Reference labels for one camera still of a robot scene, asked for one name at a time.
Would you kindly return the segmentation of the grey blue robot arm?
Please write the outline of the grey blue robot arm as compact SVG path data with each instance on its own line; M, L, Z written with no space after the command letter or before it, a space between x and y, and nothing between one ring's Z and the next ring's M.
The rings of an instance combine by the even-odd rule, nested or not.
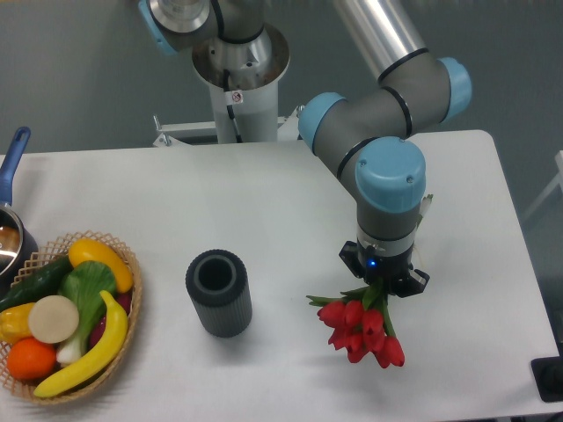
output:
M400 2L335 6L378 87L358 101L316 96L298 114L298 133L355 199L357 235L340 252L348 269L388 295L417 295L428 283L411 263L426 163L410 138L461 113L472 82L458 61L429 53ZM162 51L191 51L220 143L275 139L289 47L261 1L142 1L139 9Z

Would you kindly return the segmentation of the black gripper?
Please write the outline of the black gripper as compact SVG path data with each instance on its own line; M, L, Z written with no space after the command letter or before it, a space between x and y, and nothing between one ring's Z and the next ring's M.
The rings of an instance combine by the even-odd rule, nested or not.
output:
M411 257L413 244L400 253L378 250L374 244L364 247L360 242L346 241L339 257L348 270L367 284L376 278L390 284L390 293L396 296L422 294L430 276L413 268Z

